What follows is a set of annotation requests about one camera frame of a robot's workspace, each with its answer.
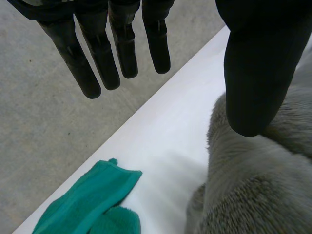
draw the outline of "black rubber finger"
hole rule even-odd
[[[120,78],[105,31],[107,7],[100,11],[75,15],[105,88],[108,90],[118,88]]]
[[[156,21],[145,29],[155,70],[165,74],[171,67],[165,20]]]
[[[39,24],[52,39],[85,96],[97,98],[101,87],[77,40],[74,19]]]
[[[270,124],[285,98],[311,34],[312,2],[216,4],[231,31],[224,58],[228,121],[237,133],[253,137]]]
[[[170,70],[165,18],[174,0],[143,0],[142,16],[155,70],[159,74]]]
[[[138,11],[140,1],[109,1],[109,19],[113,31],[117,55],[122,74],[125,78],[134,78],[138,74],[135,51],[135,34],[132,21]]]
[[[231,33],[224,76],[227,117],[239,134],[253,137],[280,108],[311,34],[311,18],[279,30]]]

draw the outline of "robotic hand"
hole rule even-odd
[[[11,4],[29,19],[37,20],[50,36],[86,97],[97,98],[101,94],[101,88],[77,40],[73,14],[78,19],[106,89],[113,90],[120,86],[111,44],[105,31],[108,18],[123,76],[134,78],[137,75],[132,21],[140,7],[140,0],[22,1],[10,0]],[[160,74],[170,70],[165,18],[173,4],[174,0],[143,0],[142,2],[148,44],[155,70]],[[27,9],[23,11],[21,6],[27,6]],[[30,15],[31,10],[34,11],[35,16]],[[38,20],[38,16],[44,12],[46,15],[55,12],[55,19],[50,17],[49,20]]]
[[[120,85],[107,39],[107,16],[123,75],[137,75],[132,21],[140,0],[8,0],[37,20],[51,37],[83,93],[101,89],[76,38],[76,15],[105,87]],[[226,111],[230,126],[253,137],[275,117],[312,31],[311,0],[215,0],[230,29],[225,58]],[[143,0],[142,15],[154,67],[170,69],[165,18],[174,0]]]

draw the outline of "green cloth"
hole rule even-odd
[[[136,213],[124,208],[107,211],[127,196],[141,175],[141,171],[118,167],[116,159],[97,162],[66,194],[50,204],[33,234],[86,234],[90,229],[97,234],[99,232],[96,231],[102,228],[106,230],[105,234],[115,234],[114,230],[107,230],[113,226],[112,222],[127,224],[133,221],[136,223],[132,223],[131,228],[136,228],[137,232],[129,230],[123,233],[139,234],[140,223]],[[98,227],[98,219],[105,226]]]
[[[140,231],[138,215],[131,210],[117,206],[102,214],[88,234],[139,234]]]

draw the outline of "gray fur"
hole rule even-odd
[[[218,99],[207,134],[208,178],[188,204],[186,234],[312,233],[311,74],[311,64],[298,68],[261,136],[234,132],[225,95]]]

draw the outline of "green towel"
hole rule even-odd
[[[118,167],[116,159],[97,162],[66,194],[51,203],[33,234],[86,234],[92,228],[95,234],[94,231],[101,229],[97,227],[98,219],[107,219],[104,228],[112,226],[112,222],[121,222],[114,218],[116,212],[121,213],[120,217],[124,216],[124,224],[128,218],[130,222],[136,221],[137,224],[132,224],[136,227],[139,225],[139,218],[132,211],[131,215],[124,208],[105,212],[127,196],[141,175],[141,171],[128,171]]]
[[[141,232],[138,215],[117,206],[102,214],[92,225],[88,234],[139,234]]]

